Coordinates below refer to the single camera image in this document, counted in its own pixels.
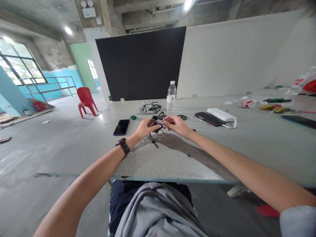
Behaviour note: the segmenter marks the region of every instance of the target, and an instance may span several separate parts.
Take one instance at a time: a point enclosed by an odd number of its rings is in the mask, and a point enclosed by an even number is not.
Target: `dark pants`
[[[116,230],[119,226],[119,222],[125,212],[126,207],[132,200],[133,196],[137,190],[144,184],[149,183],[145,181],[131,181],[131,180],[115,180],[112,185],[111,199],[110,199],[110,215],[111,221],[109,224],[110,233],[115,235]],[[166,182],[157,182],[165,183],[171,187],[177,189],[182,193],[191,203],[192,207],[192,198],[188,186],[184,184],[177,183],[166,183]]]

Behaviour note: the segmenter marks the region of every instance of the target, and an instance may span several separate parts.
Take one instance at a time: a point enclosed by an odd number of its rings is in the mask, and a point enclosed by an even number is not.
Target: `green miniature bicycle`
[[[143,101],[143,103],[144,103],[144,105],[139,108],[139,111],[140,111],[141,114],[145,114],[147,112],[147,109],[148,109],[148,111],[153,111],[155,113],[158,113],[160,111],[160,109],[161,109],[161,105],[154,104],[154,103],[158,103],[158,102],[151,102],[150,104],[146,104],[146,102]]]

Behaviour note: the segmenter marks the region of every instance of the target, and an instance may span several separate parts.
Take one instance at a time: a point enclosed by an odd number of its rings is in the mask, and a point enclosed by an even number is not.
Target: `red object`
[[[37,112],[41,112],[46,109],[46,105],[39,101],[34,101],[32,105],[36,109]]]
[[[83,108],[83,111],[85,112],[85,114],[87,114],[87,112],[85,110],[85,107],[88,107],[91,110],[92,114],[94,116],[96,116],[96,113],[95,113],[94,108],[93,108],[92,105],[94,105],[94,107],[95,107],[95,109],[97,111],[98,111],[98,109],[97,109],[97,107],[95,105],[95,102],[92,99],[92,95],[91,95],[90,89],[88,87],[80,87],[77,90],[77,94],[78,94],[79,99],[81,101],[81,103],[78,104],[78,108],[79,108],[81,117],[83,118],[83,115],[82,115],[82,112],[81,112],[81,108]]]
[[[310,92],[316,92],[316,80],[308,82],[303,89]]]
[[[266,217],[280,217],[280,213],[278,213],[274,208],[269,205],[256,206],[258,213],[262,216]]]

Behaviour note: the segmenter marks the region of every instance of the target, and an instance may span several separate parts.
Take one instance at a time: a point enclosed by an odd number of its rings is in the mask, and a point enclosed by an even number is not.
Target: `table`
[[[254,98],[282,97],[278,90],[260,90]],[[160,101],[162,111],[170,115],[183,114],[186,123],[198,133],[262,163],[304,187],[316,187],[316,130],[281,119],[270,111],[227,107],[226,100],[242,96],[203,97],[177,99],[173,111],[165,110],[165,100]],[[298,95],[297,109],[304,106],[316,111],[316,98]],[[39,172],[58,176],[79,176],[94,161],[110,151],[122,137],[134,133],[141,120],[155,115],[142,115],[142,101],[114,102],[99,115],[80,136],[69,141]],[[194,116],[195,113],[217,107],[237,117],[237,127],[214,127]],[[113,136],[120,119],[131,120],[125,136]],[[316,115],[307,115],[316,120]],[[136,144],[130,154],[115,170],[113,179],[143,181],[199,182],[240,184],[239,180],[214,158],[192,141],[179,137],[172,131],[162,136],[153,135],[159,148],[148,138]]]

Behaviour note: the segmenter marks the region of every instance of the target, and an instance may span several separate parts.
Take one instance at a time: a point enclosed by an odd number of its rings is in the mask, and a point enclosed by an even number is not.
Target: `smartphone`
[[[120,120],[113,133],[114,136],[126,135],[129,119]]]
[[[215,117],[212,114],[207,114],[205,112],[199,112],[195,114],[196,117],[214,125],[214,126],[221,126],[222,124],[225,124],[223,120],[220,120],[219,118]]]
[[[316,129],[316,121],[311,120],[309,118],[305,118],[305,117],[297,116],[297,115],[281,115],[281,118],[289,120],[291,122],[298,123],[298,124],[306,126],[306,127]]]

